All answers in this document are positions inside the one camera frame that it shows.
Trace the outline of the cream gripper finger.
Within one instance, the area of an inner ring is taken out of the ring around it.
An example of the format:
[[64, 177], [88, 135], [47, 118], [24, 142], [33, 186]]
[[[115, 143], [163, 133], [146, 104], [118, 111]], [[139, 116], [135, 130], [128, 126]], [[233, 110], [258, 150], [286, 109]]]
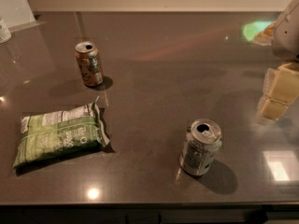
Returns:
[[263, 96], [257, 106], [258, 121], [276, 121], [299, 97], [299, 63], [269, 68], [264, 76]]

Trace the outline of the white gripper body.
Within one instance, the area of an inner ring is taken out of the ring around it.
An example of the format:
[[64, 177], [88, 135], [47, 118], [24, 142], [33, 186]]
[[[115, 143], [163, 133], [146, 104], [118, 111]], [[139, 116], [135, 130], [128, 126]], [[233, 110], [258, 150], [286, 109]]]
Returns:
[[299, 61], [299, 0], [279, 14], [272, 36], [273, 53], [284, 61]]

